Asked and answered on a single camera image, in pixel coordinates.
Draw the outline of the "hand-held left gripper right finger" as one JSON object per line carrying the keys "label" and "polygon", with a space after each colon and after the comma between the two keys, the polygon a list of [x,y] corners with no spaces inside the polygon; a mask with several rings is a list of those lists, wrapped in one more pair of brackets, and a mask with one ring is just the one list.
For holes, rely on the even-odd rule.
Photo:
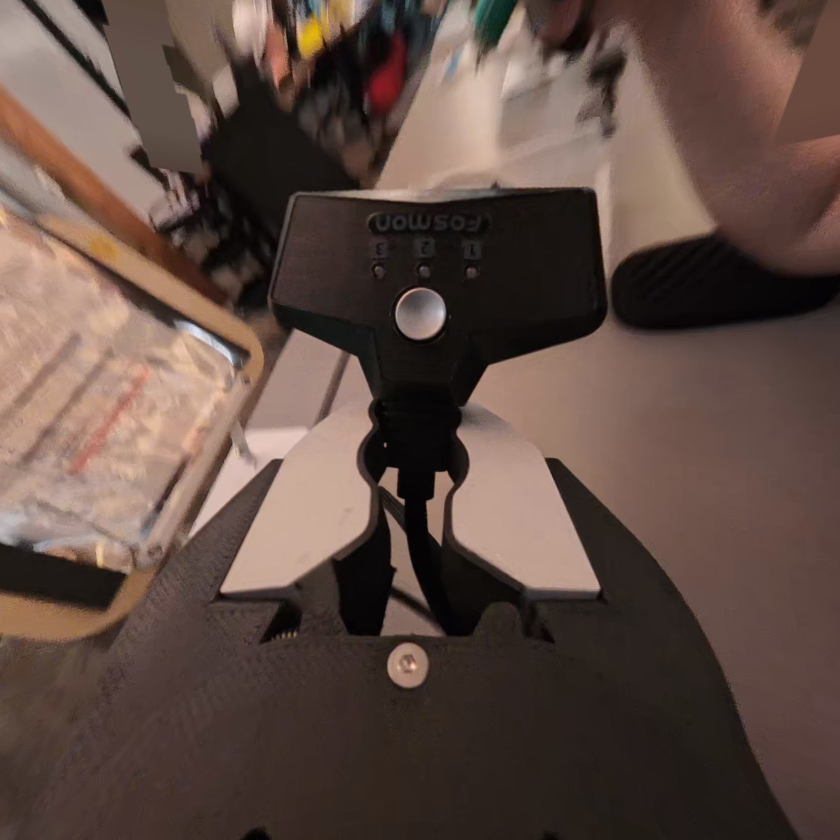
{"label": "hand-held left gripper right finger", "polygon": [[472,634],[495,604],[513,606],[533,626],[540,604],[601,596],[550,465],[534,443],[469,403],[460,411],[452,456],[442,578],[456,635]]}

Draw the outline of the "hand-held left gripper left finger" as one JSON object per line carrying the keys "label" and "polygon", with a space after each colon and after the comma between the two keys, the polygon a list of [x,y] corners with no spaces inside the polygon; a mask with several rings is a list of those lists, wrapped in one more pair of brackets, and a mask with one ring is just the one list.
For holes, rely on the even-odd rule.
{"label": "hand-held left gripper left finger", "polygon": [[380,635],[394,580],[381,454],[369,402],[316,425],[281,461],[219,594],[274,596],[302,612],[304,585],[324,574],[346,631]]}

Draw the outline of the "black HDMI switch box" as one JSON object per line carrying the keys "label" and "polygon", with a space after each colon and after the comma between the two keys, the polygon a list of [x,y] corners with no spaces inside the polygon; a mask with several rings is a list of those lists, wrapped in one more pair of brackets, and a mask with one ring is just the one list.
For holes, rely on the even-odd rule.
{"label": "black HDMI switch box", "polygon": [[359,361],[417,582],[436,623],[456,635],[442,534],[460,411],[492,365],[603,325],[595,192],[299,193],[269,307]]}

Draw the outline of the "wooden document stand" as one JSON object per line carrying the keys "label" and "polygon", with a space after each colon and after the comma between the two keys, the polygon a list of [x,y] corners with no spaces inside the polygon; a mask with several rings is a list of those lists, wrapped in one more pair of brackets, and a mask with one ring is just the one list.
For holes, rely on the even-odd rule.
{"label": "wooden document stand", "polygon": [[72,218],[38,214],[7,194],[2,194],[2,211],[76,250],[155,305],[180,313],[245,357],[241,381],[234,387],[230,404],[171,494],[150,536],[144,563],[120,572],[2,543],[2,636],[63,642],[98,634],[120,622],[141,601],[163,562],[183,542],[238,425],[238,415],[262,374],[264,352],[249,326],[110,234]]}

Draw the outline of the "printed instruction sheet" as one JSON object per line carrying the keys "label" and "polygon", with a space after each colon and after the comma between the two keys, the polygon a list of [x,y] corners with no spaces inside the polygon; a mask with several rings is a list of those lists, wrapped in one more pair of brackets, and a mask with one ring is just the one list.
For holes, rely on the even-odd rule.
{"label": "printed instruction sheet", "polygon": [[2,211],[2,543],[129,572],[244,355]]}

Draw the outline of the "black mesh chair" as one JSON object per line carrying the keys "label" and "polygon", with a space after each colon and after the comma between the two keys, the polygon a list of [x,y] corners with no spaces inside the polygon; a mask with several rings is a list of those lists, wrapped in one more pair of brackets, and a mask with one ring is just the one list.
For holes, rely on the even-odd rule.
{"label": "black mesh chair", "polygon": [[205,144],[212,175],[272,234],[297,193],[345,192],[361,186],[283,110],[253,64],[233,65],[237,103]]}

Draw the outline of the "wooden post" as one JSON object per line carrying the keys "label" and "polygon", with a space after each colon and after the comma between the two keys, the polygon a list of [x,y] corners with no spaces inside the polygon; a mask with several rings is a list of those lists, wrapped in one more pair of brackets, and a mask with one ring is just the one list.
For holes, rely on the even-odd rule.
{"label": "wooden post", "polygon": [[1,88],[1,134],[4,141],[53,179],[80,210],[120,242],[169,271],[206,299],[222,306],[228,304],[222,290],[137,216],[4,87]]}

